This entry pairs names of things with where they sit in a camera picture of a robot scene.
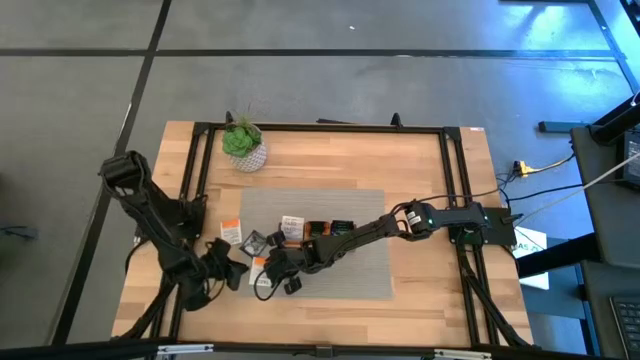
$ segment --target wooden tabletop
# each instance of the wooden tabletop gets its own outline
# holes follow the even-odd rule
[[[160,145],[153,180],[173,198],[179,193],[192,129],[192,122],[169,122]],[[461,132],[472,193],[495,189],[484,130],[462,128]],[[221,220],[239,216],[245,187],[381,189],[386,211],[399,202],[446,193],[436,135],[266,131],[267,163],[250,174],[234,170],[222,152],[221,135],[215,136],[207,178],[209,200],[203,239],[212,240],[220,235]],[[203,148],[204,137],[199,146]],[[461,194],[452,142],[449,149],[456,193]],[[201,153],[194,169],[200,168]],[[501,205],[497,193],[475,200],[484,206]],[[436,208],[447,206],[446,199],[431,204]],[[388,240],[388,246],[394,292],[391,300],[273,298],[261,302],[225,289],[205,308],[183,313],[179,339],[469,346],[460,275],[447,230],[436,231],[420,242],[393,238]],[[230,256],[246,255],[233,249]],[[512,257],[501,247],[485,246],[484,258],[494,302],[518,334],[531,342]],[[141,247],[131,260],[114,335],[124,333],[142,314],[156,295],[160,277],[155,249],[151,244]],[[488,342],[482,306],[475,301],[481,340]],[[167,307],[162,334],[167,334],[171,316],[171,305]]]

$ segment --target gray mat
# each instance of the gray mat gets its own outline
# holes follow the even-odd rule
[[[247,188],[242,194],[240,219],[242,234],[252,230],[263,235],[277,230],[283,215],[304,217],[305,221],[352,220],[364,225],[384,214],[384,192],[379,190],[311,190]],[[262,252],[268,255],[269,248]],[[251,259],[242,261],[250,266]],[[274,296],[339,299],[391,299],[391,269],[388,241],[382,239],[349,252],[332,267],[314,275],[300,274],[302,289],[293,295],[283,285]],[[254,296],[248,274],[238,290]],[[270,288],[259,286],[266,296]]]

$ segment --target succulent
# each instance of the succulent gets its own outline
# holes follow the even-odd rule
[[[249,121],[241,117],[237,123],[227,125],[222,139],[222,150],[229,155],[246,157],[262,142],[262,134]]]

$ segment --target potted plant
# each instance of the potted plant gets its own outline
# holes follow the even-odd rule
[[[227,126],[222,138],[222,150],[236,169],[252,172],[260,169],[267,160],[267,147],[262,133],[246,116],[233,120],[227,112]]]

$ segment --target concrete floor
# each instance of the concrete floor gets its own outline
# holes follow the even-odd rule
[[[598,4],[640,78],[640,40],[626,15],[617,0]],[[64,5],[5,0],[0,48],[145,48],[160,5],[160,0],[68,0]],[[171,6],[160,41],[161,48],[606,46],[586,5],[497,0],[471,7],[466,0],[182,0]],[[0,241],[0,347],[47,341],[97,194],[96,171],[111,154],[141,63],[140,58],[0,57],[0,222],[40,231],[34,242]],[[387,124],[399,112],[411,125],[485,127],[496,172],[504,172],[515,159],[538,166],[570,154],[568,136],[539,134],[539,121],[591,122],[630,95],[617,65],[609,61],[158,58],[128,148],[153,165],[166,121],[219,121],[226,110],[244,112],[249,105],[251,115],[265,122],[323,117]],[[572,162],[516,181],[508,193],[577,182]],[[557,196],[514,208],[527,213]],[[583,196],[540,213],[526,226],[554,237],[591,230]],[[133,227],[119,207],[110,207],[71,341],[109,337]],[[535,316],[537,343],[584,352],[579,338],[561,337],[570,331],[553,341],[536,335],[545,327],[570,328],[575,321]]]

